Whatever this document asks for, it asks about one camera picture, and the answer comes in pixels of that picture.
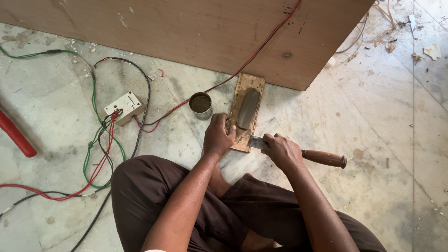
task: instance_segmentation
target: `tin can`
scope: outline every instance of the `tin can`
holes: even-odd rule
[[[207,120],[213,113],[213,110],[211,108],[211,98],[204,92],[199,92],[192,95],[190,97],[188,105],[190,105],[190,109],[200,120]]]

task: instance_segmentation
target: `plywood sheet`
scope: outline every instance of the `plywood sheet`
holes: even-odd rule
[[[373,2],[302,0],[243,73],[305,90]],[[233,74],[295,4],[296,0],[0,0],[0,22]],[[284,59],[285,52],[292,58]]]
[[[226,123],[227,129],[230,129],[231,125],[237,125],[237,118],[239,116],[241,105],[246,95],[246,91],[250,88],[255,88],[258,92],[260,92],[257,108],[255,109],[255,113],[252,117],[248,130],[241,129],[237,126],[235,142],[231,147],[232,150],[246,153],[250,152],[250,146],[248,146],[247,143],[249,142],[250,135],[254,134],[255,125],[257,124],[258,110],[260,108],[261,97],[264,89],[264,78],[249,74],[238,75],[237,87],[235,88],[235,95],[233,96],[232,107],[230,108],[230,119],[227,120]]]

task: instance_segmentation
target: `floor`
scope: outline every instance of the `floor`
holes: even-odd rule
[[[408,26],[392,30],[390,22],[372,7],[355,58],[344,62],[358,44],[335,55],[336,65],[322,69],[307,91],[266,84],[256,134],[281,133],[304,149],[345,154],[349,161],[344,170],[308,161],[306,165],[333,207],[370,228],[388,251],[446,251],[448,4],[445,0],[391,0],[391,13],[397,21],[407,21],[414,14],[424,27],[414,33]],[[357,31],[341,48],[353,42]],[[151,83],[148,122],[228,77],[7,24],[0,24],[0,38],[1,46],[13,55],[66,48],[77,50],[90,64],[107,56],[134,61],[156,77]],[[396,49],[388,53],[384,43],[394,39],[391,44]],[[433,43],[439,44],[442,54],[437,60],[423,54],[422,48]],[[422,56],[416,64],[413,52]],[[25,158],[1,131],[0,183],[66,192],[86,184],[82,164],[99,124],[91,106],[92,79],[85,69],[67,54],[29,60],[0,56],[1,108],[38,150],[36,157]],[[163,77],[158,69],[164,71]],[[127,91],[146,98],[146,83],[131,65],[109,60],[95,73],[101,116],[105,115],[102,108]],[[235,86],[236,78],[209,93],[215,113],[229,112]],[[182,106],[153,133],[142,135],[137,155],[161,156],[191,169],[199,159],[208,123]],[[115,130],[127,158],[137,131],[134,122]],[[90,163],[96,164],[100,157],[95,145]],[[116,164],[123,160],[116,145],[112,158]],[[250,172],[291,189],[281,171],[256,149],[250,154],[229,151],[220,164],[230,183]],[[105,169],[97,183],[109,176]],[[29,194],[2,188],[0,211]],[[103,190],[63,202],[35,197],[19,204],[0,220],[0,252],[71,250],[106,194]],[[122,251],[110,201],[78,251]]]

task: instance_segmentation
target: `red handle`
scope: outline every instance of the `red handle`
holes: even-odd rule
[[[16,128],[14,123],[0,110],[0,128],[16,143],[26,157],[34,157],[37,152]]]

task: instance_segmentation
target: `person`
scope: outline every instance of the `person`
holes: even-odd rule
[[[212,116],[191,171],[150,155],[117,167],[112,207],[124,252],[212,252],[207,237],[235,251],[386,251],[363,224],[331,207],[299,145],[280,134],[264,135],[271,148],[262,153],[294,192],[250,174],[228,184],[218,164],[235,140],[235,126],[225,130],[227,119]]]

